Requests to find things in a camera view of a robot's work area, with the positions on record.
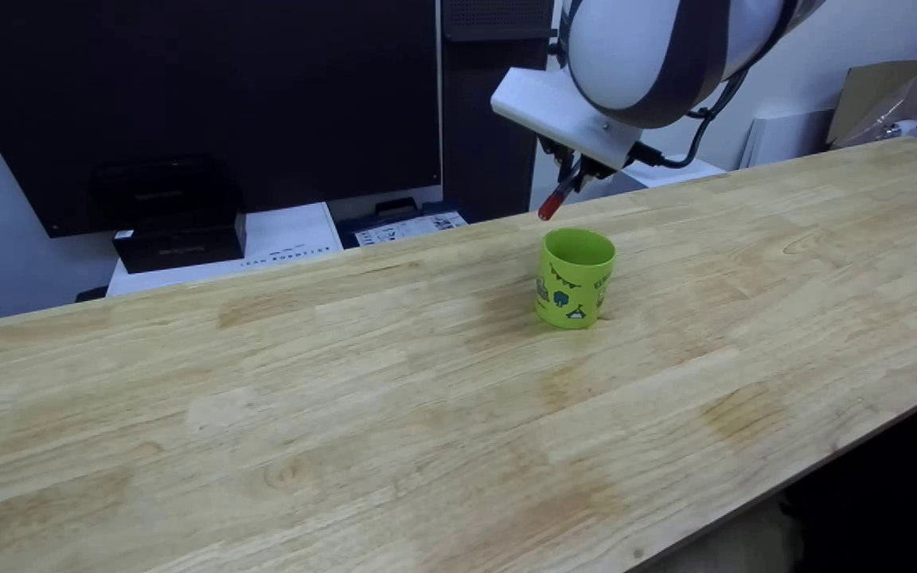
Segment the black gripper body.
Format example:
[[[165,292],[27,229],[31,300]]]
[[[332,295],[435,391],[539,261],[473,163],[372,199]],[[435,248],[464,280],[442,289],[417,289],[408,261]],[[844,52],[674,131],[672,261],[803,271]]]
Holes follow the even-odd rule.
[[[607,176],[610,168],[569,150],[569,147],[553,147],[553,155],[572,154],[575,155],[575,182],[590,177],[590,176]]]

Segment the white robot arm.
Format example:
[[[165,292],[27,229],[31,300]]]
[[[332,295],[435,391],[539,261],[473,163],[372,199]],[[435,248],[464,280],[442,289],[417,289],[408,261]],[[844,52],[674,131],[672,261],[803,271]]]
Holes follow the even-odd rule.
[[[685,168],[747,72],[824,0],[564,0],[556,57],[604,118],[638,131],[695,121],[680,155],[630,142],[615,167]]]

